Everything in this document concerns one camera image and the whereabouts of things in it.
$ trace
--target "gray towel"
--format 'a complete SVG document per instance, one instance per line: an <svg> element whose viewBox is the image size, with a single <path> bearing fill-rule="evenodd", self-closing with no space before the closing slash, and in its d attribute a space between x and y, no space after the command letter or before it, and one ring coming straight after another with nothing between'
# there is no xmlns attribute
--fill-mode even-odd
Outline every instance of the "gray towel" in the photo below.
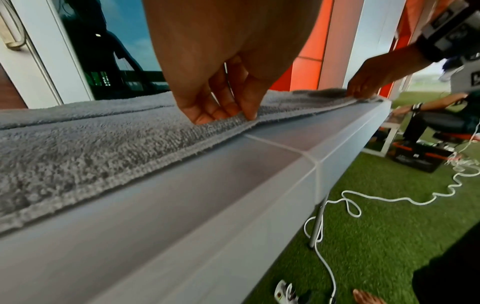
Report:
<svg viewBox="0 0 480 304"><path fill-rule="evenodd" d="M170 92L0 111L0 233L125 185L262 122L356 102L343 90L267 93L258 119L195 126Z"/></svg>

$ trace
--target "green turf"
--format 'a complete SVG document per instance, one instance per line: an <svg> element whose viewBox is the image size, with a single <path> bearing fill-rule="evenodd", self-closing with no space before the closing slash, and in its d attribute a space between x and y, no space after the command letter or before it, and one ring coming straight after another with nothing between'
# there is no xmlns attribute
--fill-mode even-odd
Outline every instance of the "green turf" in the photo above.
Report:
<svg viewBox="0 0 480 304"><path fill-rule="evenodd" d="M429 101L438 96L439 93L407 92L394 105ZM468 152L480 159L480 144L472 145ZM336 184L330 199L340 198L341 191L349 189L386 198L409 196L425 201L432 192L445 192L453 173L447 166L433 174L424 173L361 153ZM463 180L464 187L455 197L441 198L423 207L355 198L362 216L353 218L345 204L329 204L325 237L319 248L335 274L337 303L354 303L353 288L377 294L390 304L417 303L411 287L413 271L444 252L480 219L480 177ZM332 283L307 242L300 229L245 302L275 304L274 288L280 279L285 279L294 284L298 293L315 290L312 304L327 303Z"/></svg>

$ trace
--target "green grass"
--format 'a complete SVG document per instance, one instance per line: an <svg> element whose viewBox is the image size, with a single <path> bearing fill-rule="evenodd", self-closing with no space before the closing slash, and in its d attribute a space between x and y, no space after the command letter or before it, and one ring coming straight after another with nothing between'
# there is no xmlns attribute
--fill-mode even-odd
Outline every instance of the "green grass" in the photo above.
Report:
<svg viewBox="0 0 480 304"><path fill-rule="evenodd" d="M439 95L406 92L394 106L425 102ZM468 153L480 159L480 144L472 145ZM447 166L429 174L361 153L331 191L330 199L339 199L340 193L349 189L425 201L432 192L445 192L453 174ZM355 197L362 209L360 218L350 217L345 204L329 204L319 249L335 274L337 302L354 303L352 289L361 288L390 304L417 303L411 286L413 271L442 254L479 221L479 179L463 179L464 187L456 196L423 207ZM292 282L298 293L315 290L312 304L327 303L332 283L307 242L300 229L245 302L275 304L274 288L284 279Z"/></svg>

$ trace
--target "metal handle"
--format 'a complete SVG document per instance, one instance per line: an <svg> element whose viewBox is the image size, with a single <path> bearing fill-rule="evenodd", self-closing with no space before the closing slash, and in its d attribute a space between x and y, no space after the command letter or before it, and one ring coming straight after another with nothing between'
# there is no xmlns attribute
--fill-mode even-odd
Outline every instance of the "metal handle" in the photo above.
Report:
<svg viewBox="0 0 480 304"><path fill-rule="evenodd" d="M8 0L0 0L1 3L5 6L6 10L10 14L13 22L15 23L18 31L20 32L20 41L16 41L13 37L9 27L5 23L3 16L0 14L0 37L5 43L6 47L13 51L20 51L20 48L25 45L27 42L27 35L25 33L25 28L14 8Z"/></svg>

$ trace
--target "hand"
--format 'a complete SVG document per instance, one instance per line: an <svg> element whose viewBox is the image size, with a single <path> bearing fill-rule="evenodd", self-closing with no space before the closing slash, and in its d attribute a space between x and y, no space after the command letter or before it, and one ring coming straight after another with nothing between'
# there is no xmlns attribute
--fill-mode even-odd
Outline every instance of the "hand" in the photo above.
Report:
<svg viewBox="0 0 480 304"><path fill-rule="evenodd" d="M391 112L392 116L405 115L412 110L412 106L398 107Z"/></svg>
<svg viewBox="0 0 480 304"><path fill-rule="evenodd" d="M347 95L370 98L381 87L424 69L431 63L425 59L415 44L372 57L363 63L349 81Z"/></svg>
<svg viewBox="0 0 480 304"><path fill-rule="evenodd" d="M307 41L321 0L143 3L178 107L193 123L204 124L240 110L249 120L257 117L265 93Z"/></svg>

